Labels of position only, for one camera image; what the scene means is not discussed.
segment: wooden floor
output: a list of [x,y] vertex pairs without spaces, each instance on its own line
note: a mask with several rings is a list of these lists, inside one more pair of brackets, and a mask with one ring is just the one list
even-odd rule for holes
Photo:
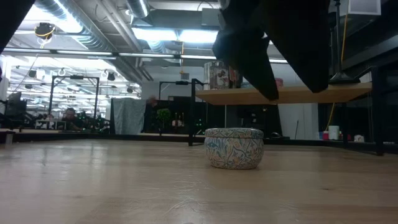
[[0,149],[0,223],[398,223],[398,157],[265,146],[254,170],[203,146],[81,140]]

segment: wooden shelf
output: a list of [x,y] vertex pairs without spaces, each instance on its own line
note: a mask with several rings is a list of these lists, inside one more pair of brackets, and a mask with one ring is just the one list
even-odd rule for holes
[[282,103],[344,103],[372,90],[372,83],[329,85],[327,90],[312,93],[305,86],[279,88],[279,99],[269,101],[255,88],[199,90],[197,97],[212,105],[266,105]]

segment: potted plant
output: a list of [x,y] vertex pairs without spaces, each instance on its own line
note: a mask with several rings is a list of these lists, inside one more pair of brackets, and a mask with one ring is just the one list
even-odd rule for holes
[[159,128],[160,135],[164,132],[165,124],[170,121],[172,114],[169,109],[160,109],[157,111],[156,119],[158,119],[162,125],[162,129]]

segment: green plant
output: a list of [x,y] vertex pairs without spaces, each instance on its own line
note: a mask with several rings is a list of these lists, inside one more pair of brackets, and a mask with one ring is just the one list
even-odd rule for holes
[[158,119],[159,121],[162,122],[163,128],[164,128],[164,124],[166,122],[170,121],[171,117],[172,117],[172,114],[169,109],[160,109],[157,111],[156,119]]

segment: wooden table surface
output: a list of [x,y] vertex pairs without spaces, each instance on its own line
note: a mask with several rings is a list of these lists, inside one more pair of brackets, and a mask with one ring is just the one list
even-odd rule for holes
[[0,223],[398,223],[398,157],[265,146],[254,170],[203,146],[110,140],[0,149]]
[[372,90],[372,83],[329,85],[327,90],[312,93],[306,86],[280,87],[279,99],[269,101],[255,88],[198,90],[196,96],[212,105],[266,105],[281,103],[344,103]]

